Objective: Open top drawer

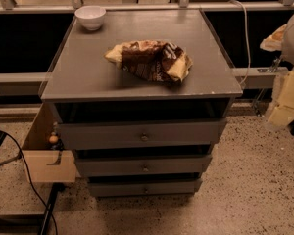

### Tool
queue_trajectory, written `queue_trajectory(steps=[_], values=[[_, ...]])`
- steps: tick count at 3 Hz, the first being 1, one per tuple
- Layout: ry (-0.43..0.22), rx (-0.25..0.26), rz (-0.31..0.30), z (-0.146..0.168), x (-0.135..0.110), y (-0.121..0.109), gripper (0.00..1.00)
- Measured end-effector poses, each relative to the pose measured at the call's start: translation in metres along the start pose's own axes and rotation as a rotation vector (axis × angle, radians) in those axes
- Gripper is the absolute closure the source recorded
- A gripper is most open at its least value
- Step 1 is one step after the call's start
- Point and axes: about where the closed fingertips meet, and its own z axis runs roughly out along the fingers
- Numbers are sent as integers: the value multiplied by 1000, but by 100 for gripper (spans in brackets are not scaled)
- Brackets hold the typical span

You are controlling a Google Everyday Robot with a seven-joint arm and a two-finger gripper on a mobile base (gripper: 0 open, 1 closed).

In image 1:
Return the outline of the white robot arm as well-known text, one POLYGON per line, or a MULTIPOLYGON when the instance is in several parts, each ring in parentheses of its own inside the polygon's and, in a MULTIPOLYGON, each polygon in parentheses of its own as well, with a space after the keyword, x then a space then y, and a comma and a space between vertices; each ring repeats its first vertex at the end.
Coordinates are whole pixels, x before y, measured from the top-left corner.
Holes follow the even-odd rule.
POLYGON ((268 124, 276 128, 289 125, 294 120, 294 14, 287 24, 265 38, 260 48, 280 51, 280 58, 293 65, 292 71, 274 82, 273 107, 269 111, 268 124))

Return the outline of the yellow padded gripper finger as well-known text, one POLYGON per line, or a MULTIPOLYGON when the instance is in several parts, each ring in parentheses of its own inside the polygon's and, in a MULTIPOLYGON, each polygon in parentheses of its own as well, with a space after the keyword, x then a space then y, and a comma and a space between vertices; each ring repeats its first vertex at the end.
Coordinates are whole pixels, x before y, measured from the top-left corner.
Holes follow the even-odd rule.
POLYGON ((270 52, 281 51, 283 47, 285 29, 285 24, 279 27, 273 34, 269 35, 261 42, 260 48, 270 52))
POLYGON ((273 85, 272 102, 267 122, 277 128, 286 127, 294 120, 294 69, 279 75, 273 85))

